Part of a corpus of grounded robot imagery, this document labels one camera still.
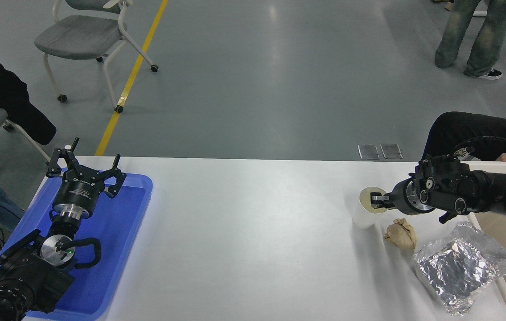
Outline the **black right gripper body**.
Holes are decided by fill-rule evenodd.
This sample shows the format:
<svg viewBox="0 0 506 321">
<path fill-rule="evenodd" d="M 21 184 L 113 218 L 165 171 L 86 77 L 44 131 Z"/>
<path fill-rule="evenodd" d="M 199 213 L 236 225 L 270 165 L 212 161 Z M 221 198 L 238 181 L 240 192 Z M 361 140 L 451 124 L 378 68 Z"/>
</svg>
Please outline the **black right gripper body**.
<svg viewBox="0 0 506 321">
<path fill-rule="evenodd" d="M 410 205 L 410 202 L 408 201 L 407 197 L 407 187 L 409 183 L 412 182 L 411 178 L 408 178 L 404 181 L 400 181 L 398 184 L 396 184 L 389 193 L 389 209 L 397 209 L 401 213 L 404 214 L 413 214 L 414 210 L 413 207 Z"/>
</svg>

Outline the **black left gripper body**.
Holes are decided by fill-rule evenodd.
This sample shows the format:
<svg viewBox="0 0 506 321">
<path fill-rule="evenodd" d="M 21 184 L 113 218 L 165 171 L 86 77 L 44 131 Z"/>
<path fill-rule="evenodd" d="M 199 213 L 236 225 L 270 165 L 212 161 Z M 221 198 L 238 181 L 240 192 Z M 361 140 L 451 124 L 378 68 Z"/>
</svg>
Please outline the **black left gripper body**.
<svg viewBox="0 0 506 321">
<path fill-rule="evenodd" d="M 74 205 L 85 211 L 94 211 L 100 193 L 104 189 L 105 184 L 102 181 L 84 181 L 73 175 L 63 175 L 52 209 L 61 211 L 65 206 Z"/>
</svg>

